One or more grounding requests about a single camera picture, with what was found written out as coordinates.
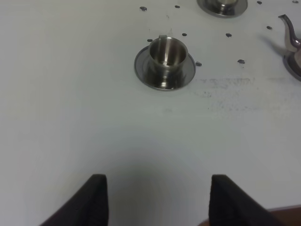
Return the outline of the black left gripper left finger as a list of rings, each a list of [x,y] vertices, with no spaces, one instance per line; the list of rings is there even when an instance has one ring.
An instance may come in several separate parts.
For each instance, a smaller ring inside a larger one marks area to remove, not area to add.
[[[93,174],[43,226],[107,226],[109,200],[107,177]]]

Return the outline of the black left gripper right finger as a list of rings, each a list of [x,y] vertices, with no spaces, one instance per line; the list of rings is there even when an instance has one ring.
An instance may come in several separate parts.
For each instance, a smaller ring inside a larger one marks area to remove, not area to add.
[[[226,175],[211,178],[208,221],[211,226],[288,226],[262,207]]]

